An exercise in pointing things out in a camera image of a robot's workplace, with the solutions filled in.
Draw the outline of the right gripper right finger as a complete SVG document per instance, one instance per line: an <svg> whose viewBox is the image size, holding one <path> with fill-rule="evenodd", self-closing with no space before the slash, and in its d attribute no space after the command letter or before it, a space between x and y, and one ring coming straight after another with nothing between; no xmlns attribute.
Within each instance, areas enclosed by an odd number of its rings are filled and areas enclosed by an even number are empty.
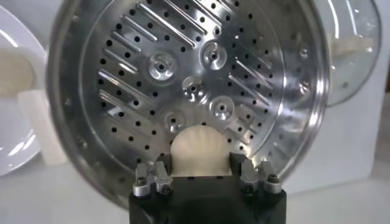
<svg viewBox="0 0 390 224"><path fill-rule="evenodd" d="M282 192L282 182L269 161L261 161L255 167L251 159L239 153L230 153L229 161L232 174L238 176L244 194L255 195L259 191L269 194Z"/></svg>

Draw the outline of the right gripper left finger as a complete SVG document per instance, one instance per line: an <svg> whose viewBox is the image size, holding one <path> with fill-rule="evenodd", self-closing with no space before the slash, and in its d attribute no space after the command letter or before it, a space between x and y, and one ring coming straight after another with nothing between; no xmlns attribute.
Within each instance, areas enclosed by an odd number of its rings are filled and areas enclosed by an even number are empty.
<svg viewBox="0 0 390 224"><path fill-rule="evenodd" d="M152 167L145 163L137 164L133 195L147 197L152 193L152 187L162 195L168 195L172 190L171 155L159 156Z"/></svg>

